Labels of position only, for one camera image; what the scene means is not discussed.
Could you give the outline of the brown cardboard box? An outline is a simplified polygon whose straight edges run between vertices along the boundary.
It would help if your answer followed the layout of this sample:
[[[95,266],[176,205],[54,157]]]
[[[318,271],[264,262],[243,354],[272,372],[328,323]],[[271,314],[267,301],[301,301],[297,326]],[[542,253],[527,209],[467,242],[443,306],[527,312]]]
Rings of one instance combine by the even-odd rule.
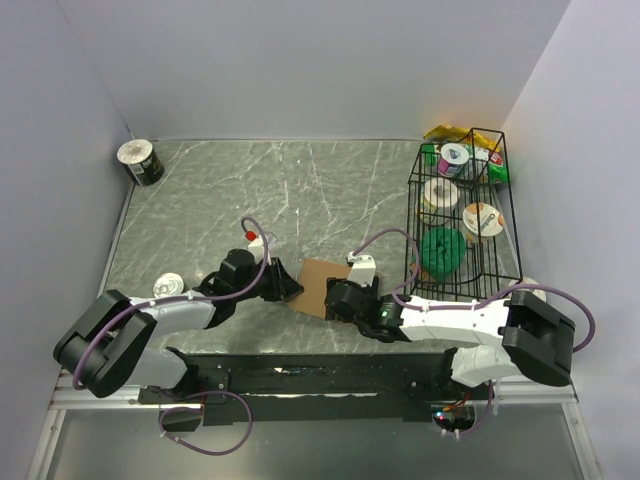
[[[329,278],[347,279],[349,272],[349,265],[305,259],[297,277],[297,281],[304,287],[304,292],[288,300],[287,306],[298,313],[325,319],[324,301],[327,280]]]

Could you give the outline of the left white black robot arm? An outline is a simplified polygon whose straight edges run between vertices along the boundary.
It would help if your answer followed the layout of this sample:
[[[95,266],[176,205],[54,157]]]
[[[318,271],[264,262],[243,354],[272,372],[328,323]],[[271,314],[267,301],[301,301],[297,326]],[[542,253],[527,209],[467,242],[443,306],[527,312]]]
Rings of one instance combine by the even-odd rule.
[[[174,401],[185,402],[201,388],[199,366],[174,347],[155,349],[150,342],[215,328],[242,301],[286,302],[303,291],[279,258],[263,260],[233,249],[218,270],[176,296],[142,299],[116,289],[103,292],[58,341],[53,358],[72,374],[75,388],[97,398],[138,385],[163,389]]]

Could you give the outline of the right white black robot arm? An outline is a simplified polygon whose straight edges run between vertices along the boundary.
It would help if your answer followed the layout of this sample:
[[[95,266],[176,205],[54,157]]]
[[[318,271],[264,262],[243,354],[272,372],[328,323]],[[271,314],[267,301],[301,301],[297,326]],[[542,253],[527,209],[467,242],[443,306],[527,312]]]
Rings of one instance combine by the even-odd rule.
[[[325,307],[329,318],[353,323],[361,335],[384,343],[469,344],[455,347],[437,374],[438,389],[448,398],[517,375],[551,387],[571,383],[575,323],[528,291],[487,304],[411,295],[395,299],[346,279],[330,279]]]

